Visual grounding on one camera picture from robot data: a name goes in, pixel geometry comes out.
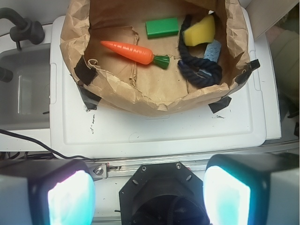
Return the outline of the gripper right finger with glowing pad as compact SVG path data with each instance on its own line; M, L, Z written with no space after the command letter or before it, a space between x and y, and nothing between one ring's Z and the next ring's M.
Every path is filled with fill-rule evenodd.
M203 197L214 225L298 225L300 157L216 154L207 163Z

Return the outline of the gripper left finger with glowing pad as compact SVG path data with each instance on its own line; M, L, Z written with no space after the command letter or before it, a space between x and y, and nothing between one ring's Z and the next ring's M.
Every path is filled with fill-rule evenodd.
M90 225L95 185L82 160L3 160L2 225Z

